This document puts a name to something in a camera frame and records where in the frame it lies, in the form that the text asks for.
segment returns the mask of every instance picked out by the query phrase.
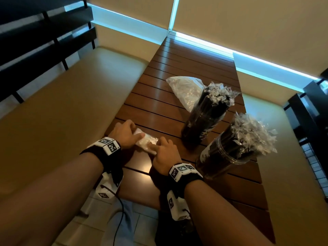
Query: black wristband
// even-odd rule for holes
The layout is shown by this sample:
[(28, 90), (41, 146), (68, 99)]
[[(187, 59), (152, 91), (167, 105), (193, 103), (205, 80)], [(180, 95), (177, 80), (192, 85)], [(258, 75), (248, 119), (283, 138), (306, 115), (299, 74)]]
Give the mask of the black wristband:
[(203, 180), (203, 176), (187, 163), (175, 164), (169, 171), (169, 181), (176, 198), (184, 198), (186, 185), (194, 180)]
[(83, 153), (92, 153), (94, 154), (104, 166), (103, 172), (111, 172), (112, 170), (117, 169), (116, 161), (118, 155), (121, 152), (121, 145), (118, 141), (105, 137), (99, 141), (96, 141), (88, 148), (84, 149), (80, 154)]

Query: table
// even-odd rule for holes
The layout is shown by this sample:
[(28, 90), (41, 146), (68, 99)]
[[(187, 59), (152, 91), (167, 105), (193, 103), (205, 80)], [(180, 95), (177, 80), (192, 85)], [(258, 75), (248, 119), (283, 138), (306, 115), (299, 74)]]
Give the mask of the table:
[[(193, 163), (202, 150), (229, 126), (236, 111), (246, 112), (244, 101), (242, 96), (238, 96), (223, 121), (219, 122), (199, 145), (189, 149), (181, 140), (181, 130), (189, 112), (165, 81), (172, 76), (200, 78), (206, 85), (211, 81), (224, 83), (233, 90), (241, 91), (233, 58), (224, 53), (204, 50), (168, 35), (117, 112), (105, 135), (109, 134), (117, 122), (131, 119), (143, 132), (157, 138), (164, 136), (171, 139), (177, 145), (182, 160)], [(126, 158), (119, 196), (158, 210), (163, 209), (159, 198), (160, 190), (158, 185), (154, 184), (161, 177), (152, 176), (150, 156), (135, 147), (126, 153)], [(256, 158), (207, 183), (275, 243)]]

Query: roller blind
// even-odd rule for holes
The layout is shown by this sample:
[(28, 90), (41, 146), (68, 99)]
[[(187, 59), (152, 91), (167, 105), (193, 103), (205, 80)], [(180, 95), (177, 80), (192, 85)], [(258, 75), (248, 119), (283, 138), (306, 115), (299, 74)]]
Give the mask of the roller blind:
[(90, 0), (99, 7), (167, 29), (174, 0)]
[(318, 76), (328, 0), (180, 0), (173, 30)]

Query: person's left hand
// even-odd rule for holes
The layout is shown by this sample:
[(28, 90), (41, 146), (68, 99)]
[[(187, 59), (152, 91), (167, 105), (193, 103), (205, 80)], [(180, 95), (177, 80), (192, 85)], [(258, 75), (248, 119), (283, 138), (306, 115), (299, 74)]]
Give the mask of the person's left hand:
[(117, 123), (112, 132), (108, 135), (118, 141), (122, 149), (131, 148), (137, 141), (145, 137), (145, 133), (138, 133), (133, 135), (136, 126), (133, 121), (126, 120), (123, 124)]

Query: beige cushion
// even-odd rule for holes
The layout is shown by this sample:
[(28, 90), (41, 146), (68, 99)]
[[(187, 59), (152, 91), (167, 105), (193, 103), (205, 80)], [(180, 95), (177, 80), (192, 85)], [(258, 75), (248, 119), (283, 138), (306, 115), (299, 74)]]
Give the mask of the beige cushion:
[(147, 62), (96, 48), (0, 120), (0, 197), (101, 138)]

